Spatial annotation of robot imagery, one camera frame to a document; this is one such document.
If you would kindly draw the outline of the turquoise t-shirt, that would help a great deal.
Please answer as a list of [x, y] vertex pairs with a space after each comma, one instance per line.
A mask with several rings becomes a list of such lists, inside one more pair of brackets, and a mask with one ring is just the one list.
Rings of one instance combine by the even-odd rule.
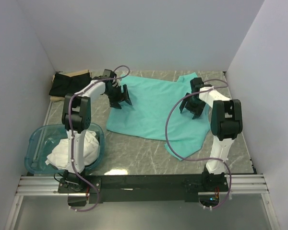
[[190, 81], [196, 73], [179, 76], [177, 81], [128, 76], [121, 80], [128, 87], [132, 105], [121, 103], [112, 108], [106, 129], [115, 133], [146, 139], [169, 140], [168, 153], [187, 158], [199, 151], [210, 131], [209, 106], [201, 117], [192, 119], [188, 110], [180, 113], [176, 102], [191, 92]]

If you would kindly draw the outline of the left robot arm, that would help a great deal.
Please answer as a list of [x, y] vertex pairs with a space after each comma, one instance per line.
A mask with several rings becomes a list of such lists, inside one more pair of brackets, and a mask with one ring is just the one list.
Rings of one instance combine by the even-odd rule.
[[84, 139], [91, 124], [91, 102], [104, 94], [112, 108], [121, 109], [121, 102], [132, 105], [127, 85], [120, 85], [120, 80], [129, 74], [130, 70], [118, 77], [115, 70], [105, 69], [102, 75], [93, 77], [83, 89], [65, 96], [61, 121], [68, 136], [68, 161], [60, 189], [66, 187], [75, 193], [95, 189], [85, 178], [84, 164]]

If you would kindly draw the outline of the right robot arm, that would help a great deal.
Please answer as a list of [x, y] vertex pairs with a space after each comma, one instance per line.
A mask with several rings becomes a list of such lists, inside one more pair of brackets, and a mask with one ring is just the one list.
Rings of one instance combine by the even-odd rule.
[[201, 179], [202, 188], [212, 191], [226, 182], [223, 161], [228, 158], [231, 145], [243, 129], [241, 102], [222, 95], [201, 78], [192, 79], [190, 85], [193, 95], [186, 94], [187, 98], [180, 104], [180, 112], [187, 109], [196, 119], [202, 115], [205, 106], [212, 108], [210, 129], [214, 139]]

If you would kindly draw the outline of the black mounting beam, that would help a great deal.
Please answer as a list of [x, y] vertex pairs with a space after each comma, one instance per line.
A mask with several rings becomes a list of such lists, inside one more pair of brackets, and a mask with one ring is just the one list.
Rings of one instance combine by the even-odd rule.
[[226, 192], [229, 183], [214, 190], [202, 186], [201, 174], [168, 174], [168, 175], [102, 175], [86, 176], [95, 189], [73, 192], [66, 187], [59, 188], [58, 193], [68, 196], [83, 194], [88, 202], [136, 202], [136, 201], [179, 201], [198, 202], [200, 193]]

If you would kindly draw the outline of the white t-shirt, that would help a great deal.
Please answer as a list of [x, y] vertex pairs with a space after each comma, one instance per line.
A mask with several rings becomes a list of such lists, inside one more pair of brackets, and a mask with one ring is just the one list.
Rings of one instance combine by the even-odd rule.
[[[96, 132], [87, 130], [84, 137], [84, 164], [90, 165], [99, 156], [99, 142]], [[61, 139], [51, 153], [47, 156], [46, 165], [51, 164], [59, 170], [66, 169], [68, 163], [68, 139]]]

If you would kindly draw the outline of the clear blue plastic bin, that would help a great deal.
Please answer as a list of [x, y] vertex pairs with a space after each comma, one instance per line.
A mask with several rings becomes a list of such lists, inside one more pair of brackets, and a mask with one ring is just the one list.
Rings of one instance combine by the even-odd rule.
[[[88, 166], [85, 166], [85, 173], [90, 173], [95, 169], [104, 156], [105, 138], [101, 127], [91, 123], [87, 130], [96, 132], [96, 138], [99, 142], [99, 156], [97, 160]], [[61, 139], [68, 139], [67, 130], [63, 124], [47, 125], [38, 128], [30, 137], [27, 154], [24, 158], [26, 169], [32, 174], [57, 174], [64, 173], [51, 164], [46, 165], [47, 156], [55, 148]]]

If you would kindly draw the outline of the aluminium rail frame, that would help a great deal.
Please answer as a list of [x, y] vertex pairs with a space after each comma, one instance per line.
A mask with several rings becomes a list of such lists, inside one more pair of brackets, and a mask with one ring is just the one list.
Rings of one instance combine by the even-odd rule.
[[278, 223], [269, 190], [262, 174], [175, 174], [175, 175], [100, 175], [87, 176], [95, 188], [86, 183], [75, 185], [51, 176], [22, 176], [5, 226], [12, 230], [25, 196], [67, 196], [71, 206], [80, 202], [179, 201], [198, 202], [224, 195], [260, 194], [271, 229]]

